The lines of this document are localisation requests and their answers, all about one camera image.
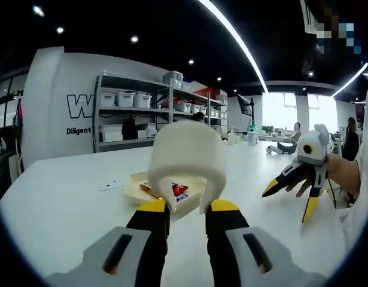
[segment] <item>white storage bin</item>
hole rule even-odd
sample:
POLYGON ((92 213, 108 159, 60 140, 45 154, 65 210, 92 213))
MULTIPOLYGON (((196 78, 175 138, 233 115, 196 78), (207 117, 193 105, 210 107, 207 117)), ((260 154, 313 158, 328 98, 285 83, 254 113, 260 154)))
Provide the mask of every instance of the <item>white storage bin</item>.
POLYGON ((181 89, 183 86, 183 74, 176 71, 171 71, 162 77, 162 81, 165 84, 171 84, 171 78, 173 78, 173 87, 181 89))
POLYGON ((115 94, 102 93, 100 98, 100 106, 111 108, 114 106, 115 94))
POLYGON ((123 134, 121 132, 123 128, 122 124, 113 126, 103 126, 101 129, 103 142, 115 142, 122 141, 123 134))
POLYGON ((140 109, 149 109, 151 98, 152 96, 149 96, 147 94, 136 94, 133 97, 133 106, 140 109))
POLYGON ((133 93, 117 93, 116 95, 116 106, 120 106, 123 108, 131 108, 133 107, 133 93))
POLYGON ((198 113, 200 111, 200 106, 198 106, 198 105, 192 105, 192 106, 190 106, 190 112, 192 113, 192 114, 196 114, 196 113, 198 113))
POLYGON ((207 110, 208 108, 207 107, 205 107, 205 106, 200 106, 200 112, 201 113, 203 113, 204 115, 207 115, 206 114, 206 110, 207 110))
POLYGON ((176 103, 173 105, 176 111, 190 113, 191 103, 176 103))

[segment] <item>recessed ceiling light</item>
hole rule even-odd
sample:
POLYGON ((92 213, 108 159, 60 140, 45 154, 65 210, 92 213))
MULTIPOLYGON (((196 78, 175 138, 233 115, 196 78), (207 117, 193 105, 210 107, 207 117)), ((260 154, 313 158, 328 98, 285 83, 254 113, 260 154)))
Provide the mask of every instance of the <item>recessed ceiling light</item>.
POLYGON ((368 67, 368 63, 365 63, 362 68, 360 68, 360 70, 350 79, 348 80, 348 82, 346 84, 344 84, 338 91, 336 91, 335 93, 333 93, 331 95, 331 97, 335 97, 337 94, 339 94, 341 91, 343 91, 344 89, 346 89, 352 82, 354 82, 354 80, 356 78, 359 77, 360 74, 363 73, 364 70, 366 70, 366 68, 368 67))
POLYGON ((198 0, 202 5, 204 5, 211 13, 213 13, 214 16, 224 25, 224 27, 229 31, 229 33, 233 36, 233 38, 236 40, 237 44, 240 46, 241 50, 245 53, 248 60, 250 61, 250 64, 253 66, 254 71, 256 72, 258 79, 261 82, 261 85, 263 87, 263 90, 265 93, 268 93, 265 81, 262 77, 262 74, 257 66, 256 61, 254 60, 252 54, 250 53, 248 47, 246 47, 244 40, 242 40, 241 36, 237 33, 236 29, 233 27, 232 24, 226 19, 224 14, 221 13, 221 11, 210 1, 210 0, 198 0))
POLYGON ((44 17, 44 12, 40 9, 39 6, 33 6, 32 10, 34 11, 35 14, 38 14, 41 17, 44 17))
POLYGON ((131 39, 130 39, 130 41, 132 43, 137 43, 138 42, 138 37, 137 36, 132 36, 131 39))

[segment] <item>window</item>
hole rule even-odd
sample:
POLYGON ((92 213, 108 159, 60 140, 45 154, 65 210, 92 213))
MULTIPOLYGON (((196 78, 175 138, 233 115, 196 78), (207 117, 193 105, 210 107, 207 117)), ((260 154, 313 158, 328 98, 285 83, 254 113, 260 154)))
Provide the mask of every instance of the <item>window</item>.
POLYGON ((310 130, 315 124, 324 124, 329 133, 338 131, 337 105, 329 96, 308 94, 310 130))
POLYGON ((262 125, 293 130, 297 122, 297 104, 294 93, 262 94, 262 125))

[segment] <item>human hand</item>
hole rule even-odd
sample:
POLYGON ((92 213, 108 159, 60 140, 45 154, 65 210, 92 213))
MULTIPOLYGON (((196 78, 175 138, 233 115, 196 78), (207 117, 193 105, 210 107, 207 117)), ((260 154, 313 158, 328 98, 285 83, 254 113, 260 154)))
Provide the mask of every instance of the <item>human hand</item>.
POLYGON ((303 164, 299 167, 299 169, 300 170, 297 172, 297 177, 294 177, 285 189, 287 192, 289 192, 293 190, 293 188, 297 184, 304 181, 304 183, 299 188, 296 197, 300 197, 308 189, 308 187, 313 184, 313 181, 315 179, 315 169, 313 165, 303 164))

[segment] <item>white table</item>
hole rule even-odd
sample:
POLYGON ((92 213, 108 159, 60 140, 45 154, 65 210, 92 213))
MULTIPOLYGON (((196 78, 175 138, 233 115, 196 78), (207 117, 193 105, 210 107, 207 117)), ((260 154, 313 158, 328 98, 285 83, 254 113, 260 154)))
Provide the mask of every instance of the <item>white table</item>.
MULTIPOLYGON (((270 144, 225 146, 227 186, 221 197, 237 204, 250 226, 261 227, 286 245, 301 268, 329 276, 345 256, 338 215, 323 195, 309 222, 301 224, 307 192, 299 199, 295 191, 261 197, 294 157, 267 154, 270 144)), ((115 226, 127 224, 136 206, 119 189, 99 190, 145 171, 151 149, 37 161, 13 183, 0 201, 2 216, 42 277, 70 271, 81 263, 83 250, 115 226)), ((163 286, 212 286, 205 217, 198 209, 171 224, 168 243, 163 286)))

